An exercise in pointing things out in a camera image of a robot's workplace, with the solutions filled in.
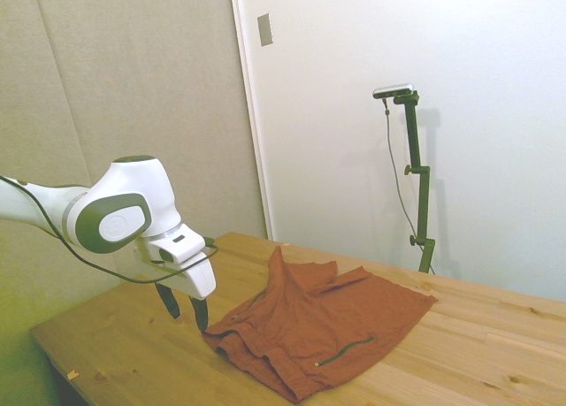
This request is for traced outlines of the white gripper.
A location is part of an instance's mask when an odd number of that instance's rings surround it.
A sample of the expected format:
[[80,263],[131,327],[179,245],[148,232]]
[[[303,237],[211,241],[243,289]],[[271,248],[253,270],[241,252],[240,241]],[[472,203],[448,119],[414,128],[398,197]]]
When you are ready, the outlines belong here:
[[198,330],[205,332],[209,325],[205,298],[217,284],[210,260],[203,252],[204,240],[137,240],[135,246],[141,259],[141,274],[158,281],[155,287],[171,317],[177,319],[180,316],[173,288],[191,296]]

